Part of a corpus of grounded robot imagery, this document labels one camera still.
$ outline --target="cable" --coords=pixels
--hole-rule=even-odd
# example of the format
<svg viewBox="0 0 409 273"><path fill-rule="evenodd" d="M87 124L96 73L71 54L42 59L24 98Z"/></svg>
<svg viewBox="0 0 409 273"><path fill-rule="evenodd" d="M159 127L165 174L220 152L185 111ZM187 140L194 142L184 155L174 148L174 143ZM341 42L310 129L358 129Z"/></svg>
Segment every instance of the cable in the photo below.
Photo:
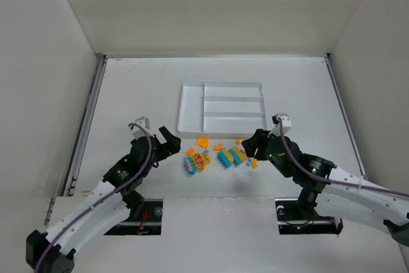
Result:
<svg viewBox="0 0 409 273"><path fill-rule="evenodd" d="M145 209L145 211L142 213L142 221L139 224L138 231L137 231L138 233L140 232L141 229L143 229L143 223L146 221L147 218L148 218L148 210Z"/></svg>
<svg viewBox="0 0 409 273"><path fill-rule="evenodd" d="M311 172L309 172L308 170L306 170L297 160L296 158L294 158L293 154L291 153L291 150L288 147L288 144L286 142L286 139L284 137L284 129L282 127L282 120L280 117L277 117L278 121L279 121L279 125L280 125L280 138L282 141L282 144L284 145L284 148L286 150L286 153L288 155L288 157L290 158L290 160L297 166L298 169L300 169L303 173L305 173L309 178L316 180L317 182L323 182L323 183L334 183L336 185L344 185L347 187L353 187L353 188L361 188L361 189L365 189L365 190L370 190L370 191L376 191L376 192L382 192L382 193L389 193L389 194L393 194L393 195L398 195L398 196L403 196L404 198L409 198L409 194L408 193L403 193L403 192L399 192L399 191L393 191L393 190L388 190L388 189L383 189L383 188L378 188L378 187L371 187L368 185L358 185L356 183L350 183L350 182L340 182L339 180L331 180L328 178L324 178L318 175L315 175Z"/></svg>
<svg viewBox="0 0 409 273"><path fill-rule="evenodd" d="M114 190L112 190L112 192L108 193L107 195L101 197L98 201L96 201L92 207L96 207L99 204L101 204L103 201L105 201L107 198L109 198L110 196L112 196L113 194L116 194L117 192L119 192L120 190L122 190L123 188L127 187L128 185L130 185L135 179L138 178L138 176L143 172L143 170L146 168L146 166L148 165L150 159L151 159L151 154L152 154L152 142L151 139L149 137L149 134L147 133L146 130L144 130L140 125L138 125L137 123L132 123L129 125L133 125L136 126L137 128L139 128L142 133L145 135L146 140L148 141L148 154L146 156L145 161L143 162L141 168L139 169L139 171L135 174L135 176L133 176L130 180L128 180L127 182L125 182L123 185L120 185L118 188L115 188ZM51 243L49 244L49 246L47 246L47 248L44 250L43 254L41 255L40 259L37 262L37 265L34 269L35 273L40 273L40 267L45 259L45 256L47 255L47 253L51 250L51 248L54 246L54 244L64 235L64 233L69 230L76 222L78 222L80 219L82 219L86 214L88 214L91 211L91 208L87 208L86 210L84 210L81 214L79 214L75 219L73 219L70 223L68 223L67 226L65 226L63 228L63 230L61 230L61 232L56 235L56 237L54 238L53 241L51 241Z"/></svg>

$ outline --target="small orange piece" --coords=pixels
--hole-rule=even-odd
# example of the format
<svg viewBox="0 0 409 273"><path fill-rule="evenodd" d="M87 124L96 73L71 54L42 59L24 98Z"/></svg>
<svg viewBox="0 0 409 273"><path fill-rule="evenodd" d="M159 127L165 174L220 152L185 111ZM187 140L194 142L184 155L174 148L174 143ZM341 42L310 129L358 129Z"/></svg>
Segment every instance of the small orange piece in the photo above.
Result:
<svg viewBox="0 0 409 273"><path fill-rule="evenodd" d="M255 169L257 167L257 159L251 160L251 167Z"/></svg>
<svg viewBox="0 0 409 273"><path fill-rule="evenodd" d="M196 145L207 148L207 146L209 146L209 139L207 137L200 137L199 139L197 139Z"/></svg>
<svg viewBox="0 0 409 273"><path fill-rule="evenodd" d="M219 145L213 146L213 150L222 150L222 148L223 148L223 144L222 144L222 143L219 143Z"/></svg>
<svg viewBox="0 0 409 273"><path fill-rule="evenodd" d="M189 157L193 157L193 155L194 155L194 148L189 148L189 149L187 150L186 154L187 154Z"/></svg>

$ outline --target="yellow toy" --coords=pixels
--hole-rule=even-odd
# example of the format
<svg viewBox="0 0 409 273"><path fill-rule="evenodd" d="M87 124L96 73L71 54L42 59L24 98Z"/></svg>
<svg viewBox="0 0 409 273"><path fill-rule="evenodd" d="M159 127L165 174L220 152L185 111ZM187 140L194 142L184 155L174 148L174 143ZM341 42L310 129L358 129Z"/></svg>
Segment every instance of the yellow toy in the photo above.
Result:
<svg viewBox="0 0 409 273"><path fill-rule="evenodd" d="M231 155L233 156L235 164L237 166L243 161L247 160L247 156L237 146L232 147L232 149L229 150L229 153L231 153Z"/></svg>
<svg viewBox="0 0 409 273"><path fill-rule="evenodd" d="M197 139L196 145L207 148L207 146L209 146L209 139L207 137L200 137L199 139Z"/></svg>
<svg viewBox="0 0 409 273"><path fill-rule="evenodd" d="M257 167L257 159L251 160L251 167L255 169Z"/></svg>
<svg viewBox="0 0 409 273"><path fill-rule="evenodd" d="M222 143L219 143L219 145L213 146L213 150L222 150L222 148L223 148L223 144L222 144Z"/></svg>
<svg viewBox="0 0 409 273"><path fill-rule="evenodd" d="M235 161L235 159L233 158L233 155L231 153L229 153L227 150L221 150L217 154L217 158L220 160L220 162L223 164L223 166L226 169L230 168L230 166Z"/></svg>
<svg viewBox="0 0 409 273"><path fill-rule="evenodd" d="M195 153L193 156L197 168L202 171L210 163L211 158L208 153Z"/></svg>
<svg viewBox="0 0 409 273"><path fill-rule="evenodd" d="M194 155L194 148L189 148L186 152L186 155L188 155L189 157L193 157Z"/></svg>

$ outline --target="metal frame edge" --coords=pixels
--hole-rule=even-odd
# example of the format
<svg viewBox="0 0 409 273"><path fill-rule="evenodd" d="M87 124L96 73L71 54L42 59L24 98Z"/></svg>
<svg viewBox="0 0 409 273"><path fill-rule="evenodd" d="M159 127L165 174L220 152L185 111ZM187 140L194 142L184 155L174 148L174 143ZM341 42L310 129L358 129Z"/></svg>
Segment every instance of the metal frame edge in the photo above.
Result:
<svg viewBox="0 0 409 273"><path fill-rule="evenodd" d="M346 115L344 103L343 103L343 100L341 98L341 94L340 94L340 92L338 90L338 85L337 85L337 82L335 80L334 72L332 71L331 62L329 60L328 55L326 55L324 57L324 59L325 59L325 64L327 65L328 73L329 73L330 78L331 78L332 86L334 87L334 91L335 91L335 94L336 94L336 97L337 97L337 100L338 100L339 107L341 108L341 113L343 114L346 129L348 130L348 135L349 135L351 143L352 143L353 151L355 153L355 158L357 159L357 162L358 162L358 165L359 165L360 173L366 179L367 175L366 175L366 172L365 172L364 164L362 163L362 159L361 159L359 151L358 151L357 142L355 141L355 138L353 136L353 132L352 132L350 121L348 119L348 115Z"/></svg>
<svg viewBox="0 0 409 273"><path fill-rule="evenodd" d="M98 63L96 64L95 73L89 88L87 101L81 118L81 124L75 139L70 163L64 180L58 189L58 196L73 196L75 182L78 178L82 158L84 156L85 146L88 140L89 130L95 112L96 102L100 93L102 79L104 78L107 57L105 54L96 54Z"/></svg>
<svg viewBox="0 0 409 273"><path fill-rule="evenodd" d="M155 53L136 53L136 54L120 54L108 53L107 58L289 58L289 57L326 57L326 54L320 53L274 53L274 52L255 52L255 53L211 53L211 52L197 52L197 53L169 53L169 54L155 54Z"/></svg>

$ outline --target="plastic toy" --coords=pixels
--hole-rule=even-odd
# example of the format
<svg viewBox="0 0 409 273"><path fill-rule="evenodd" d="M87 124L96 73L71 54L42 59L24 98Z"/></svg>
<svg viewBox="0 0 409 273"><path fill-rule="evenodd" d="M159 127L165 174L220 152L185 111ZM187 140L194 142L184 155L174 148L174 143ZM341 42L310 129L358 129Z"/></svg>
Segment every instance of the plastic toy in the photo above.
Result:
<svg viewBox="0 0 409 273"><path fill-rule="evenodd" d="M208 165L211 161L208 153L195 153L193 159L197 168L201 171L204 170L206 165Z"/></svg>
<svg viewBox="0 0 409 273"><path fill-rule="evenodd" d="M241 164L243 161L247 160L247 156L244 154L243 151L239 150L237 146L232 147L229 150L229 153L233 156L234 158L234 163L238 166Z"/></svg>
<svg viewBox="0 0 409 273"><path fill-rule="evenodd" d="M185 169L186 171L190 174L190 175L194 175L197 172L197 166L196 163L194 162L192 157L186 157L185 161L183 162L183 164L185 165Z"/></svg>
<svg viewBox="0 0 409 273"><path fill-rule="evenodd" d="M199 139L197 139L196 145L207 148L207 146L209 146L209 139L207 137L200 137Z"/></svg>
<svg viewBox="0 0 409 273"><path fill-rule="evenodd" d="M223 144L222 144L222 143L219 143L219 145L213 146L213 150L222 150L222 148L223 148Z"/></svg>
<svg viewBox="0 0 409 273"><path fill-rule="evenodd" d="M217 158L220 160L220 162L223 164L223 166L227 169L230 168L230 166L232 165L232 163L234 162L234 158L231 155L231 153L229 153L227 150L221 150L218 154L217 154Z"/></svg>
<svg viewBox="0 0 409 273"><path fill-rule="evenodd" d="M194 148L189 148L186 152L186 155L188 155L189 157L193 157L194 155Z"/></svg>
<svg viewBox="0 0 409 273"><path fill-rule="evenodd" d="M251 161L251 167L252 167L253 169L255 169L255 168L257 167L257 159L253 159L253 160Z"/></svg>

